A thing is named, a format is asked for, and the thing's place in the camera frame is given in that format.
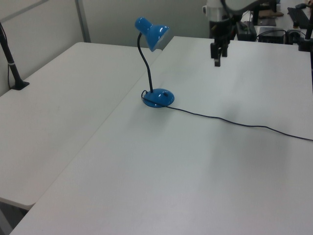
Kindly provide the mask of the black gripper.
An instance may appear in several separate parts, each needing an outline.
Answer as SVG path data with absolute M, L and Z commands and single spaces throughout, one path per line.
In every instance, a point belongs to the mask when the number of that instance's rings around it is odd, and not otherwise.
M 227 57 L 228 50 L 228 37 L 232 29 L 230 19 L 224 19 L 221 21 L 209 21 L 210 38 L 214 39 L 214 43 L 211 43 L 211 58 L 214 60 L 214 66 L 221 66 L 221 55 Z

